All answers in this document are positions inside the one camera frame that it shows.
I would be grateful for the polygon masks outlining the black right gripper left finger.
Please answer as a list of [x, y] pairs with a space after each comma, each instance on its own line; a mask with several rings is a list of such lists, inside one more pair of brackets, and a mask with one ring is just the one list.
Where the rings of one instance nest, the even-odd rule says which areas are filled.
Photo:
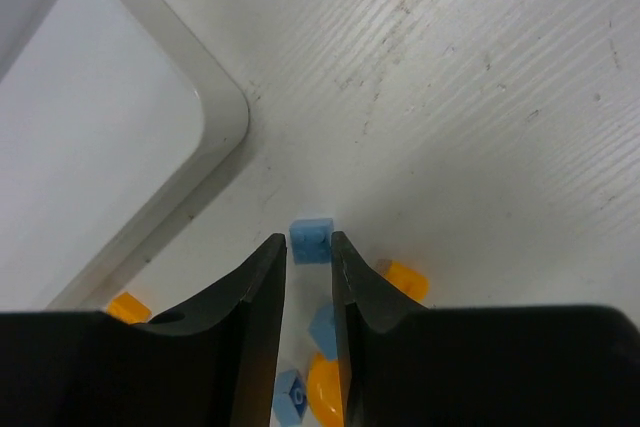
[[5, 426], [265, 426], [286, 240], [146, 323], [99, 311], [1, 317]]

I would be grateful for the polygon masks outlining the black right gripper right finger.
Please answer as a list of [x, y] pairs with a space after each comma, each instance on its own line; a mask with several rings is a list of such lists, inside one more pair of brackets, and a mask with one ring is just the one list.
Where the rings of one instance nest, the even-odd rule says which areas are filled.
[[598, 305], [427, 308], [331, 238], [348, 426], [635, 426], [639, 332]]

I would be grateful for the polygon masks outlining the small blue square lego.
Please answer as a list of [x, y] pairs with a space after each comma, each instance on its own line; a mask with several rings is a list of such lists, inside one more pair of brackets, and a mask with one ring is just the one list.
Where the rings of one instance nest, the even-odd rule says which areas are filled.
[[321, 306], [316, 311], [308, 332], [327, 360], [334, 361], [338, 358], [334, 308], [331, 303]]

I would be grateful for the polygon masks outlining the small orange square lego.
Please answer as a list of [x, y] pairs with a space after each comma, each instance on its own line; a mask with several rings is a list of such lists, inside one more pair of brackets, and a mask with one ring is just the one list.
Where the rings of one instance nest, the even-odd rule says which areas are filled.
[[145, 323], [151, 318], [151, 310], [128, 292], [113, 298], [106, 312], [127, 324]]

